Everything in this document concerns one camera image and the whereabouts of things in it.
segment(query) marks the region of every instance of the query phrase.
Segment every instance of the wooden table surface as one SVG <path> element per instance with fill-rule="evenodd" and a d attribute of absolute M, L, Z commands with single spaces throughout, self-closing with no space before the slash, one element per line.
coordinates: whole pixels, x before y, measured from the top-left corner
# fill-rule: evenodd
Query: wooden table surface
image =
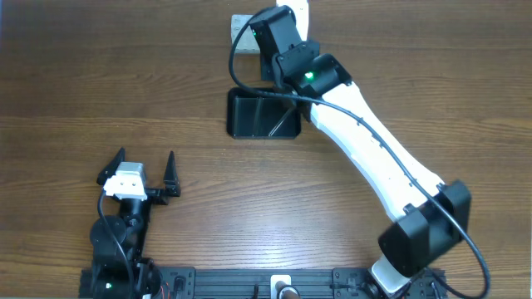
<path fill-rule="evenodd" d="M 296 140 L 225 132 L 232 14 L 273 1 L 4 0 L 0 296 L 76 297 L 91 265 L 96 175 L 125 147 L 183 196 L 156 207 L 145 255 L 198 268 L 369 267 L 390 225 L 367 181 L 309 124 Z M 532 2 L 319 0 L 310 37 L 428 169 L 473 193 L 492 298 L 530 294 Z M 259 83 L 257 57 L 236 61 Z M 115 213 L 117 204 L 105 205 Z M 461 244 L 434 267 L 474 294 Z"/>

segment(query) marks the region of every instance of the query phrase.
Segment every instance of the dark background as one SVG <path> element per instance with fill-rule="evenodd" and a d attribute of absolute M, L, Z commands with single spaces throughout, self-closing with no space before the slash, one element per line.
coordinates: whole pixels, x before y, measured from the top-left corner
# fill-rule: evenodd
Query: dark background
<path fill-rule="evenodd" d="M 324 134 L 225 133 L 232 14 L 273 1 L 7 0 L 0 46 L 0 295 L 75 297 L 91 265 L 96 175 L 121 147 L 183 196 L 156 207 L 145 255 L 201 268 L 369 267 L 390 224 Z M 532 2 L 311 2 L 310 37 L 428 169 L 462 179 L 492 298 L 530 294 Z M 255 56 L 239 77 L 259 84 Z M 107 213 L 117 204 L 109 201 Z M 435 267 L 481 288 L 461 244 Z"/>

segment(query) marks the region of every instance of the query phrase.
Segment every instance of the wooden table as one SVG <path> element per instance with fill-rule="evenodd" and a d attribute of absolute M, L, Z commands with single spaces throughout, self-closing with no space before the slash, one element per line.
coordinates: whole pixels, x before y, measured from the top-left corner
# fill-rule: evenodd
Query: wooden table
<path fill-rule="evenodd" d="M 232 14 L 245 0 L 4 0 L 0 45 L 0 296 L 75 297 L 91 265 L 96 175 L 124 146 L 183 196 L 156 207 L 145 255 L 199 268 L 369 267 L 390 224 L 366 180 L 311 125 L 296 140 L 225 132 Z M 311 3 L 310 37 L 427 168 L 473 193 L 470 235 L 491 298 L 527 298 L 532 2 Z M 259 83 L 257 57 L 236 61 Z M 117 204 L 108 201 L 107 213 Z M 474 294 L 461 244 L 433 266 Z"/>

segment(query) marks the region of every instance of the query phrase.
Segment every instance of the wood grain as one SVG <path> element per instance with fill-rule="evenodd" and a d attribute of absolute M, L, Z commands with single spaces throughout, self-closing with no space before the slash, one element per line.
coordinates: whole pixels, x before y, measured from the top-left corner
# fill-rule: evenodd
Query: wood grain
<path fill-rule="evenodd" d="M 146 255 L 201 268 L 369 267 L 389 225 L 377 196 L 311 125 L 296 140 L 225 133 L 232 14 L 250 0 L 4 0 L 0 40 L 0 296 L 75 297 L 91 265 L 101 167 L 121 147 L 183 196 L 153 211 Z M 530 291 L 532 2 L 311 2 L 310 36 L 390 131 L 474 195 L 470 234 L 491 298 Z M 236 60 L 259 83 L 256 57 Z M 107 213 L 116 205 L 108 202 Z M 435 262 L 481 276 L 461 244 Z"/>

